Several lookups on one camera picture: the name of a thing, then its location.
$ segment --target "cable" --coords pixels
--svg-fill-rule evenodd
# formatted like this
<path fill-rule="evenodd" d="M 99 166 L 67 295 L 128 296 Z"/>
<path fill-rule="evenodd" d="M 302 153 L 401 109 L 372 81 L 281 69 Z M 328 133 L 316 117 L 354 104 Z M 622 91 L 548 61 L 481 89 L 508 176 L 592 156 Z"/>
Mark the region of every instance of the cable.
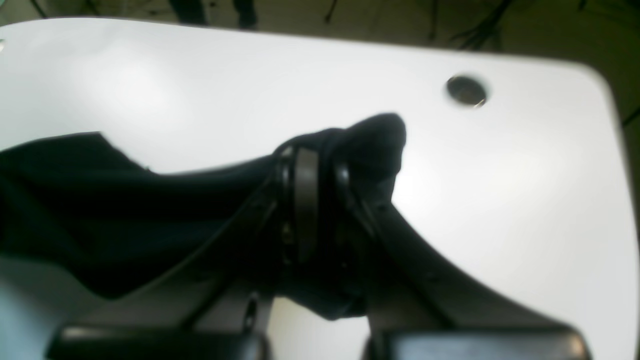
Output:
<path fill-rule="evenodd" d="M 638 109 L 636 109 L 633 113 L 631 113 L 631 115 L 629 115 L 623 122 L 622 122 L 622 127 L 627 127 L 629 126 L 629 124 L 631 124 L 635 119 L 637 119 L 638 117 L 640 117 L 640 106 L 638 106 Z"/>
<path fill-rule="evenodd" d="M 42 11 L 42 8 L 40 7 L 40 5 L 38 4 L 38 2 L 36 0 L 31 0 L 31 4 L 36 9 L 36 11 L 40 14 L 41 18 L 43 18 L 43 19 L 48 19 L 49 18 L 47 16 L 47 14 L 45 14 L 44 11 Z"/>

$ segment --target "black fabric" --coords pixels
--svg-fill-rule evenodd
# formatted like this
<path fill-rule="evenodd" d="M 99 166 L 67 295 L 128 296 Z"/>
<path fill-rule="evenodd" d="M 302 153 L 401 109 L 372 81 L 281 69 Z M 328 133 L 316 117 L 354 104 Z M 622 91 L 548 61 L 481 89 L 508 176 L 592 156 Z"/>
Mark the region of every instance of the black fabric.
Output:
<path fill-rule="evenodd" d="M 331 183 L 329 159 L 345 157 L 390 197 L 404 139 L 402 120 L 382 114 L 346 130 L 299 136 L 275 154 L 289 145 L 317 150 L 323 184 Z M 99 133 L 29 142 L 0 152 L 0 253 L 61 264 L 95 293 L 119 297 L 212 236 L 274 164 L 270 155 L 223 170 L 161 176 Z"/>

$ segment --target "white desk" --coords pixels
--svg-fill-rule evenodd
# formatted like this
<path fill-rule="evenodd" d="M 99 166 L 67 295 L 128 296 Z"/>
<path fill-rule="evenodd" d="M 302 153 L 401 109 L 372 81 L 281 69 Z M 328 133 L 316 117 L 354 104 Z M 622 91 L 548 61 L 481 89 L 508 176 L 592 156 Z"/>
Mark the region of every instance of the white desk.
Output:
<path fill-rule="evenodd" d="M 176 172 L 397 112 L 408 141 L 394 204 L 412 226 L 476 279 L 578 328 L 596 360 L 632 359 L 636 230 L 611 95 L 592 70 L 126 20 L 25 22 L 0 38 L 0 149 L 100 130 Z M 489 89 L 482 108 L 444 91 L 459 73 Z"/>

